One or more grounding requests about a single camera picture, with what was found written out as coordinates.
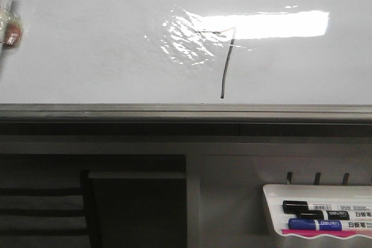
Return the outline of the black barrel deli marker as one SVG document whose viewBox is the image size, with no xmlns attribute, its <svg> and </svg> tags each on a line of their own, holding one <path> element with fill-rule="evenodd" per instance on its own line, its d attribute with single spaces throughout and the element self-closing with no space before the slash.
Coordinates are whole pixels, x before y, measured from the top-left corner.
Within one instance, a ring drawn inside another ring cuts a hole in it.
<svg viewBox="0 0 372 248">
<path fill-rule="evenodd" d="M 356 220 L 371 221 L 371 211 L 348 210 L 308 210 L 296 213 L 296 216 L 306 220 Z"/>
</svg>

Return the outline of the pink marker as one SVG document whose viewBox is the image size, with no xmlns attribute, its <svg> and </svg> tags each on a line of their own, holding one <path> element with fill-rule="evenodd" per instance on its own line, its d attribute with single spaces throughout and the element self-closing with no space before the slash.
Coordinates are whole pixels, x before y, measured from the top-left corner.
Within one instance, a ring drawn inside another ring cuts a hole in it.
<svg viewBox="0 0 372 248">
<path fill-rule="evenodd" d="M 319 235 L 331 235 L 331 236 L 337 236 L 341 238 L 347 238 L 349 236 L 356 236 L 356 235 L 362 235 L 362 236 L 368 236 L 371 237 L 371 231 L 312 231 L 312 230 L 296 230 L 296 229 L 282 229 L 281 233 L 283 235 L 299 235 L 304 237 L 315 237 Z"/>
</svg>

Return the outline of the white whiteboard with aluminium frame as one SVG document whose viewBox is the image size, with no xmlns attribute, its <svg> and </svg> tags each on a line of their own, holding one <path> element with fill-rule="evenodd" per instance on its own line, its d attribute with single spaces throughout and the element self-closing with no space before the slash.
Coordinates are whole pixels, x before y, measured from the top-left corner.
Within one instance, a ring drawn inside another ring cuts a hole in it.
<svg viewBox="0 0 372 248">
<path fill-rule="evenodd" d="M 371 121 L 371 0 L 14 0 L 1 119 Z"/>
</svg>

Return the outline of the black capped white marker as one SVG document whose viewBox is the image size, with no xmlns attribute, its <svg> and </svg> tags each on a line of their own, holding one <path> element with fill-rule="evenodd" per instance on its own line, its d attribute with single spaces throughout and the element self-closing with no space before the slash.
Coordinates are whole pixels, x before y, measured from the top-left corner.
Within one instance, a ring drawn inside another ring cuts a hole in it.
<svg viewBox="0 0 372 248">
<path fill-rule="evenodd" d="M 308 202 L 300 200 L 284 200 L 282 207 L 285 213 L 298 213 L 309 210 L 335 211 L 371 211 L 371 203 L 352 202 Z"/>
</svg>

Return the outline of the white wavy marker tray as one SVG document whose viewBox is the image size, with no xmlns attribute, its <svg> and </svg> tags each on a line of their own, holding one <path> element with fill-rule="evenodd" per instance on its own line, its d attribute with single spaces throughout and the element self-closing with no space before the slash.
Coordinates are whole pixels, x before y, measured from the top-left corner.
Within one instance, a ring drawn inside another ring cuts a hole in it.
<svg viewBox="0 0 372 248">
<path fill-rule="evenodd" d="M 371 247 L 371 187 L 263 186 L 276 247 Z"/>
</svg>

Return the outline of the taped black whiteboard marker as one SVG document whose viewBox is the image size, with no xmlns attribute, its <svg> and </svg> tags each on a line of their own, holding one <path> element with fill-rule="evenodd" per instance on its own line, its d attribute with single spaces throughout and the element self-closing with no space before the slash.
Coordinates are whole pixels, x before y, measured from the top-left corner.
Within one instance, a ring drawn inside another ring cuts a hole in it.
<svg viewBox="0 0 372 248">
<path fill-rule="evenodd" d="M 22 37 L 22 20 L 13 8 L 13 2 L 1 0 L 1 54 L 6 48 L 16 47 Z"/>
</svg>

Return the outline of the blue deli whiteboard marker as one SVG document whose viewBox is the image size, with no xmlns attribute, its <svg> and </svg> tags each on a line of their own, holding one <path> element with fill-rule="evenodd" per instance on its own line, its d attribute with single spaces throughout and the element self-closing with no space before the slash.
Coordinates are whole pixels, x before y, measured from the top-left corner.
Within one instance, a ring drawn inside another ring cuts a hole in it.
<svg viewBox="0 0 372 248">
<path fill-rule="evenodd" d="M 370 231 L 371 221 L 290 218 L 288 227 L 289 229 L 311 231 Z"/>
</svg>

